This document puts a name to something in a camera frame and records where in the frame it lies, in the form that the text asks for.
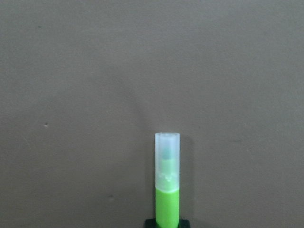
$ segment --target marker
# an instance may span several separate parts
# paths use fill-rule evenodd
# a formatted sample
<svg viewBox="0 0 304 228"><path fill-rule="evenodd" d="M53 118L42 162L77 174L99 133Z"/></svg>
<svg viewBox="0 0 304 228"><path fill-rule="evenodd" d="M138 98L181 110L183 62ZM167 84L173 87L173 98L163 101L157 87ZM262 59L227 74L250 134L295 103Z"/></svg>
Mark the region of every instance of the marker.
<svg viewBox="0 0 304 228"><path fill-rule="evenodd" d="M180 134L155 134L155 200L159 228L179 225Z"/></svg>

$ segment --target clear plastic cap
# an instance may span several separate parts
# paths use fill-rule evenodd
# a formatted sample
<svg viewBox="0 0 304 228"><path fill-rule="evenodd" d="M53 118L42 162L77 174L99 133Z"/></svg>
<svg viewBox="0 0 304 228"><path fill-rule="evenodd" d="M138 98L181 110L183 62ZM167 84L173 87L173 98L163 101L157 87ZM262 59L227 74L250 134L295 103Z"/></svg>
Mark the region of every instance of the clear plastic cap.
<svg viewBox="0 0 304 228"><path fill-rule="evenodd" d="M180 134L155 134L155 187L173 192L180 186Z"/></svg>

